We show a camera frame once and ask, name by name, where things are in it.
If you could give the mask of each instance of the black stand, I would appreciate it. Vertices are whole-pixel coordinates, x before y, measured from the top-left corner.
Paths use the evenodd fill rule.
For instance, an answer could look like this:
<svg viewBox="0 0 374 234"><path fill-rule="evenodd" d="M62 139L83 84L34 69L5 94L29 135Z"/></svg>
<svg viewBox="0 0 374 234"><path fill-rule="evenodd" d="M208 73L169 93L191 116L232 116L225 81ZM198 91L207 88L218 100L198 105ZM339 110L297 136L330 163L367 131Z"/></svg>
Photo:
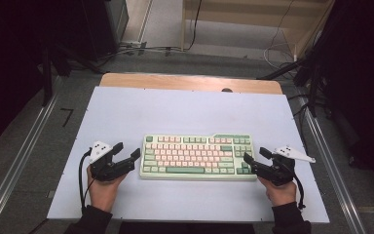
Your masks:
<svg viewBox="0 0 374 234"><path fill-rule="evenodd" d="M53 96L53 77L51 72L51 62L53 63L56 71L61 76L69 76L71 72L71 67L65 59L65 56L68 58L75 59L80 64L91 70L96 74L105 74L106 72L102 71L98 67L92 65L89 61L81 58L75 52L69 50L68 48L63 47L60 44L55 45L52 42L47 40L41 41L42 45L42 66L44 73L44 101L42 106L46 106Z"/></svg>

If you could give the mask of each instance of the tripod leg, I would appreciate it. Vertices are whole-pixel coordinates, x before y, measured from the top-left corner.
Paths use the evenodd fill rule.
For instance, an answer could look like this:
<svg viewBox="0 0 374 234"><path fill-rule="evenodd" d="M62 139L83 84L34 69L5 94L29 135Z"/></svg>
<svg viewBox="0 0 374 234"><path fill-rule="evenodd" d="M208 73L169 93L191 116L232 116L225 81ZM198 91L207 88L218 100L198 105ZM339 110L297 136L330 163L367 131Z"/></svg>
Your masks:
<svg viewBox="0 0 374 234"><path fill-rule="evenodd" d="M44 102L42 106L46 106L53 96L53 78L51 74L51 60L48 46L42 43L42 68L44 73Z"/></svg>

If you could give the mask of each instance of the metal frame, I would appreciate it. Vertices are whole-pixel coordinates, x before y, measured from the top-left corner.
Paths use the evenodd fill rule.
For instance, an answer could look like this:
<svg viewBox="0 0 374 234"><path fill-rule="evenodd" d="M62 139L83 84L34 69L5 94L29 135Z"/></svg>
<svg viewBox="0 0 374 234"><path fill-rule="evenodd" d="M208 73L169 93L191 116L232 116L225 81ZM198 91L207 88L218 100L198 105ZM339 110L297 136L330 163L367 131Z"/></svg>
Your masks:
<svg viewBox="0 0 374 234"><path fill-rule="evenodd" d="M0 185L0 214L4 210L5 205L7 204L12 191L14 190L15 185L17 184L20 174L22 173L23 168L25 167L29 159L33 147L37 139L39 138L39 135L41 134L45 124L47 123L47 120L51 115L51 112L53 111L54 105L58 97L57 91L60 90L60 88L63 85L63 80L59 76L57 76L56 78L55 85L56 88L54 95L50 99L47 106L42 107L31 130L29 131L25 141L23 142L22 147L20 148L18 155L14 160L14 163L9 168L7 174L5 175L5 178L3 179Z"/></svg>
<svg viewBox="0 0 374 234"><path fill-rule="evenodd" d="M299 100L302 105L307 103L305 98L299 98ZM340 174L338 167L333 160L333 155L323 136L318 120L312 116L312 113L309 110L306 111L306 119L312 135L314 136L315 142L317 143L318 151L323 159L323 163L326 167L330 181L332 182L335 193L339 199L342 211L345 214L349 227L351 228L351 232L355 234L365 234L366 230L360 219L354 200L352 199L348 187L346 186L345 181L343 180L342 175Z"/></svg>

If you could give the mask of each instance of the keyboard frame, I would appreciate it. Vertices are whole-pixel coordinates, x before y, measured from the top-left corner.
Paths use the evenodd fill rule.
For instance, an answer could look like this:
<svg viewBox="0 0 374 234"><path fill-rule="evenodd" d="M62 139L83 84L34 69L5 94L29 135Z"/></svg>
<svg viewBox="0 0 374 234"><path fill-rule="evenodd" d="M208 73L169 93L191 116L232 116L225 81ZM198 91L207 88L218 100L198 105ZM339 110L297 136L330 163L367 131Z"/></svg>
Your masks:
<svg viewBox="0 0 374 234"><path fill-rule="evenodd" d="M142 149L141 149L141 157L140 157L140 169L139 169L139 175L143 179L169 179L169 180L202 180L202 181L217 181L217 180L225 180L225 181L255 181L257 179L256 174L244 174L239 175L237 174L237 166L241 165L242 162L244 162L243 157L237 157L235 156L236 149L234 148L235 145L242 145L242 144L234 144L233 142L228 143L217 143L217 145L230 145L233 148L233 159L234 159L234 174L164 174L164 173L148 173L144 172L144 158L145 158L145 151L146 151L146 144L147 143L172 143L172 142L158 142L158 137L206 137L206 144L211 145L209 143L209 139L211 137L217 137L217 136L246 136L249 137L250 144L245 144L246 146L251 147L251 152L253 157L255 157L255 151L253 146L253 140L250 134L214 134L209 136L204 135L174 135L174 134L151 134L151 135L145 135L143 138L142 143ZM147 142L147 137L153 137L152 142ZM184 144L204 144L204 143L184 143Z"/></svg>

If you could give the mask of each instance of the white cable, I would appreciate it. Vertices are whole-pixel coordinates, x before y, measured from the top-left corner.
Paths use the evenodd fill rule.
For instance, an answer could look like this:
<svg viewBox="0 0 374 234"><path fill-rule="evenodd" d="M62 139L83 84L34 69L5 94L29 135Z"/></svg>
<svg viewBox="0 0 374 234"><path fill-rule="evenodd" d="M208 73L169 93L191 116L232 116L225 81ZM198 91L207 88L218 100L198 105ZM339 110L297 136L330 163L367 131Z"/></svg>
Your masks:
<svg viewBox="0 0 374 234"><path fill-rule="evenodd" d="M263 53L263 57L264 57L265 61L268 62L272 67L277 68L277 69L281 69L281 68L280 68L280 67L277 67L277 66L273 65L271 62L269 62L269 60L268 60L267 57L266 57L266 52L268 52L270 49L272 49L272 48L274 48L274 47L282 46L282 45L294 45L294 52L295 52L294 55L296 55L296 44L295 44L295 43L280 43L280 44L276 44L276 45L273 45L273 46L271 46L271 47L268 47L268 48L264 51L264 53Z"/></svg>

